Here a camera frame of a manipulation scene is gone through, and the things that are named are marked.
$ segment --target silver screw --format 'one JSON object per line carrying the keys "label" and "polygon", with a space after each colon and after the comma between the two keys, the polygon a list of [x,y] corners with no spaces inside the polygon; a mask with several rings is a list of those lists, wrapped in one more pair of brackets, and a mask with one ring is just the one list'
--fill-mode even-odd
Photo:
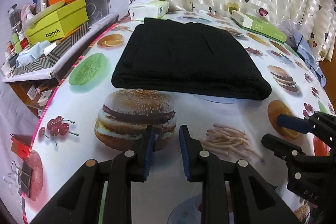
{"label": "silver screw", "polygon": [[210,153],[207,150],[202,150],[201,152],[199,152],[199,155],[203,158],[206,158],[210,156]]}
{"label": "silver screw", "polygon": [[299,179],[301,178],[301,173],[297,172],[297,173],[295,174],[295,178],[296,178],[297,180],[299,180]]}
{"label": "silver screw", "polygon": [[246,160],[240,160],[240,161],[238,161],[238,164],[241,167],[246,167],[246,166],[248,166],[249,163]]}
{"label": "silver screw", "polygon": [[135,155],[135,152],[133,150],[127,150],[125,151],[124,155],[126,157],[133,157]]}

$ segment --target food package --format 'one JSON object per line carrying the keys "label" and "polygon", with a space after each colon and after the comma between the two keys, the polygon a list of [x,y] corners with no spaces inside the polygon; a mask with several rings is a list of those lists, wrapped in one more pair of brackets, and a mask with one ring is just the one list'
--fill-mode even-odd
{"label": "food package", "polygon": [[169,9],[168,1],[161,0],[136,0],[129,6],[132,20],[143,21],[145,17],[161,18]]}

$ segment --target black folded cloth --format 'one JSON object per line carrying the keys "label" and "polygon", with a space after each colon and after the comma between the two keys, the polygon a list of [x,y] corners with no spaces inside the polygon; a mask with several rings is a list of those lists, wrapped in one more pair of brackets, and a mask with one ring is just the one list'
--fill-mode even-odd
{"label": "black folded cloth", "polygon": [[254,100],[264,100],[272,92],[227,31],[150,18],[135,28],[112,85]]}

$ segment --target metal rivet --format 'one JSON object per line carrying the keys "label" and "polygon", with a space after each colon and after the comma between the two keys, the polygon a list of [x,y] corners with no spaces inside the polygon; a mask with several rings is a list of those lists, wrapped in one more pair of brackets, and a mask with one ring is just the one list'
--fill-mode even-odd
{"label": "metal rivet", "polygon": [[240,160],[238,161],[239,166],[246,167],[249,165],[249,163],[246,160]]}
{"label": "metal rivet", "polygon": [[210,153],[206,150],[202,150],[201,152],[199,152],[199,155],[203,158],[206,158],[206,157],[210,156]]}
{"label": "metal rivet", "polygon": [[95,160],[87,160],[85,163],[86,166],[88,167],[92,167],[96,165],[96,161]]}
{"label": "metal rivet", "polygon": [[300,178],[301,178],[301,173],[297,172],[297,173],[295,174],[295,178],[296,178],[296,179],[300,179]]}
{"label": "metal rivet", "polygon": [[127,150],[125,151],[124,155],[126,157],[133,157],[135,155],[135,152],[133,150]]}

